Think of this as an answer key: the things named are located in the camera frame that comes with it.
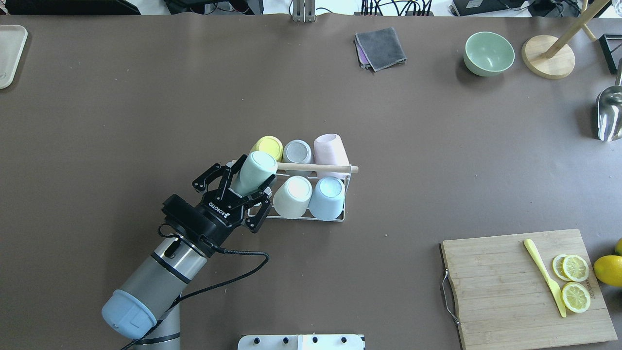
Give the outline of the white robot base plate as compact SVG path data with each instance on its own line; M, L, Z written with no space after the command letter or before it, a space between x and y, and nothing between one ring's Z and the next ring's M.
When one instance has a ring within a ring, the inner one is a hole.
M247 335L238 350L364 350L361 334L272 334Z

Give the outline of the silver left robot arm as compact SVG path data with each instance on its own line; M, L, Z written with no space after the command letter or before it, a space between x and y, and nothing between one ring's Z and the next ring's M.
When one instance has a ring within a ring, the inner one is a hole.
M138 269L115 290L102 308L102 316L113 330L130 339L127 350L179 350L180 303L246 277L250 272L183 295L183 290L215 253L262 256L223 247L227 237L240 226L255 233L271 209L267 188L277 164L266 164L242 155L231 165L214 164L195 179L193 187L202 194L192 206L173 194L163 204L164 225L173 229Z

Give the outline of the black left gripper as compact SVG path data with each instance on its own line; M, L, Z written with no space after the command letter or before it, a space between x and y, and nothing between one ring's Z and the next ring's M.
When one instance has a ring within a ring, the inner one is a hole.
M173 229L169 238L178 238L204 258L215 253L232 253L222 244L240 226L257 233L273 208L271 188L258 189L241 196L231 189L235 173L229 166L218 163L207 169L193 182L193 188L202 195L191 205L173 194L163 203L165 224ZM218 180L215 189L209 185Z

